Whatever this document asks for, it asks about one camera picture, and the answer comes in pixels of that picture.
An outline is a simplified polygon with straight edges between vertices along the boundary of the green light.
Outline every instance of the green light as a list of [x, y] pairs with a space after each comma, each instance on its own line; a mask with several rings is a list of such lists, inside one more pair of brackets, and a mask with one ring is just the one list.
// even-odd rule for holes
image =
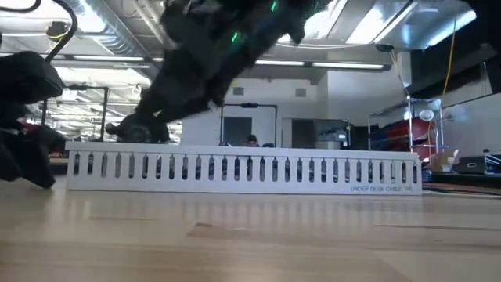
[[238, 37], [238, 32], [235, 32], [232, 38], [232, 42], [235, 42], [236, 38]]

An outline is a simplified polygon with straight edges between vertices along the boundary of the wooden floor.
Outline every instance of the wooden floor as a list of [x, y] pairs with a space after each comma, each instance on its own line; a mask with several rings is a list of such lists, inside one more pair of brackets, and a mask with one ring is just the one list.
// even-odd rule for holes
[[0, 281], [499, 282], [501, 277], [499, 200], [0, 186]]

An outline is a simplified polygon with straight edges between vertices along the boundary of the ceiling light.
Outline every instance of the ceiling light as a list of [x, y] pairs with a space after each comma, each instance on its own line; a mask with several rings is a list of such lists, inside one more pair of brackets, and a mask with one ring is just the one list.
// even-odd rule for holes
[[132, 56], [87, 56], [87, 55], [75, 55], [73, 56], [76, 60], [95, 60], [95, 61], [109, 61], [109, 62], [143, 62], [142, 57], [132, 57]]
[[360, 70], [382, 70], [384, 65], [382, 64], [371, 64], [371, 63], [327, 63], [327, 62], [317, 62], [312, 63], [313, 67], [332, 67], [332, 68], [348, 68], [348, 69], [360, 69]]
[[[475, 11], [471, 10], [468, 11], [460, 16], [458, 16], [456, 20], [456, 31], [459, 29], [463, 28], [467, 24], [471, 23], [477, 18], [477, 14]], [[436, 34], [429, 42], [428, 46], [433, 46], [437, 45], [439, 42], [442, 40], [446, 39], [448, 36], [450, 36], [454, 32], [454, 22], [451, 22], [448, 24], [446, 27], [442, 28], [438, 34]]]
[[406, 16], [417, 6], [417, 2], [407, 3], [392, 19], [384, 18], [384, 5], [377, 3], [360, 21], [359, 25], [353, 31], [350, 38], [346, 41], [348, 44], [369, 44], [378, 42], [393, 30]]
[[[305, 39], [322, 39], [326, 38], [336, 24], [339, 15], [343, 12], [348, 0], [333, 0], [327, 5], [327, 8], [320, 11], [305, 23]], [[288, 34], [282, 36], [278, 42], [291, 42], [292, 39]]]
[[327, 6], [329, 17], [326, 22], [320, 25], [319, 33], [316, 35], [317, 39], [326, 38], [329, 35], [330, 31], [334, 27], [334, 24], [336, 24], [337, 19], [339, 19], [341, 12], [343, 12], [347, 2], [348, 0], [337, 0], [329, 3]]
[[297, 61], [281, 61], [281, 60], [257, 60], [257, 65], [265, 65], [265, 66], [294, 66], [294, 67], [302, 67], [305, 65], [304, 62]]

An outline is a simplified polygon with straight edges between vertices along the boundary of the doorway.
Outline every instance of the doorway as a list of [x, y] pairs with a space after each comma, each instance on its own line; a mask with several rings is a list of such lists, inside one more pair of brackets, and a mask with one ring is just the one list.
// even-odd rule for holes
[[252, 117], [224, 117], [223, 141], [232, 146], [242, 146], [252, 134]]

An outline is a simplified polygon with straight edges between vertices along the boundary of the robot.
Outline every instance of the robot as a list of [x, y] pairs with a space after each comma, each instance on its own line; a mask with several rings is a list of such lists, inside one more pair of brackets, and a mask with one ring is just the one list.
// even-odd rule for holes
[[[178, 48], [164, 51], [160, 73], [135, 108], [133, 115], [143, 118], [126, 118], [119, 126], [137, 127], [132, 121], [155, 113], [157, 122], [165, 124], [208, 111], [211, 104], [221, 107], [234, 78], [285, 34], [300, 43], [305, 21], [329, 2], [166, 1], [161, 23]], [[124, 133], [118, 137], [135, 139]]]

